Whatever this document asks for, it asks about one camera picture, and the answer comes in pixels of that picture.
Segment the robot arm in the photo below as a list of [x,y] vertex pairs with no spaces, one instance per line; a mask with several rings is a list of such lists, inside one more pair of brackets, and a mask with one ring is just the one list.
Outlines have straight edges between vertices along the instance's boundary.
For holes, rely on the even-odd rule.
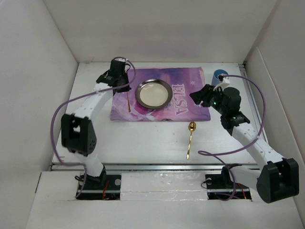
[[[93,91],[103,89],[103,83],[107,83],[109,87],[127,84],[129,81],[125,66],[125,61],[112,60],[110,69],[97,79]],[[129,90],[130,87],[126,86],[119,90],[91,95],[73,114],[64,114],[61,118],[62,145],[86,165],[87,182],[101,189],[106,183],[106,170],[98,159],[97,153],[94,152],[97,139],[92,122],[115,93]]]
[[[191,93],[190,97],[196,104],[203,101],[203,107],[212,106],[216,109],[221,114],[224,129],[243,146],[257,138],[250,120],[239,111],[241,97],[236,88],[228,87],[222,91],[218,86],[206,84],[200,91]],[[298,195],[299,172],[298,163],[294,159],[285,159],[260,137],[247,151],[257,162],[260,171],[231,165],[237,183],[257,190],[266,203]],[[222,175],[224,180],[232,180],[226,167],[223,167]]]

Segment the silver plate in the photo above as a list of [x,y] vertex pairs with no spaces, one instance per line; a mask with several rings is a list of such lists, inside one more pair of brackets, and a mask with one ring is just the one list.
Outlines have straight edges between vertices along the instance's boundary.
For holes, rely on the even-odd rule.
[[[141,98],[140,98],[140,92],[141,90],[143,89],[144,86],[150,84],[150,83],[158,83],[158,84],[161,84],[163,87],[165,87],[165,89],[167,90],[167,93],[168,93],[168,97],[165,101],[165,103],[163,103],[162,105],[160,106],[149,106],[147,104],[145,104]],[[139,86],[137,87],[137,89],[135,90],[135,97],[137,99],[137,101],[139,102],[139,104],[141,104],[142,106],[146,107],[146,108],[150,108],[150,109],[159,109],[159,108],[162,108],[162,107],[165,107],[167,104],[170,103],[172,97],[173,97],[173,91],[172,91],[172,88],[170,87],[170,85],[163,81],[163,80],[159,80],[159,79],[150,79],[150,80],[145,80],[144,82],[140,83]]]

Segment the purple placemat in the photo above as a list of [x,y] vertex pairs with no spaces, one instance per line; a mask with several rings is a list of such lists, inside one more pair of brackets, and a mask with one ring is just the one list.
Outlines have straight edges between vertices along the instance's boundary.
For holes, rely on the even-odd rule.
[[[128,112],[127,93],[116,93],[112,100],[111,120],[125,121],[209,121],[209,109],[196,105],[189,94],[203,88],[204,74],[202,68],[152,68],[137,69],[137,77],[130,85]],[[134,71],[128,72],[133,78]],[[148,79],[166,81],[173,90],[171,102],[160,109],[148,109],[141,106],[135,98],[137,86]]]

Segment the gold spoon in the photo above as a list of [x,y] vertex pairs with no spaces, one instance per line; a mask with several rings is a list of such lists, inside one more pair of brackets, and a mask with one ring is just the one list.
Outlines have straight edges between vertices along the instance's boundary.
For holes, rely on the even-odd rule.
[[189,159],[189,157],[190,157],[190,148],[191,148],[191,141],[192,141],[192,133],[195,131],[195,129],[196,129],[196,123],[195,122],[190,122],[190,124],[189,124],[189,131],[191,131],[191,136],[190,136],[189,148],[187,150],[186,159]]

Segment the blue cup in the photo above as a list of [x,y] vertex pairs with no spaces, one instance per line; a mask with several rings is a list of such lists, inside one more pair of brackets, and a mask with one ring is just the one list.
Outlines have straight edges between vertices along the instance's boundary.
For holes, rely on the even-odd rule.
[[212,83],[211,83],[212,86],[216,86],[217,84],[220,83],[218,76],[221,74],[228,75],[228,73],[225,70],[222,70],[222,69],[216,70],[213,74]]

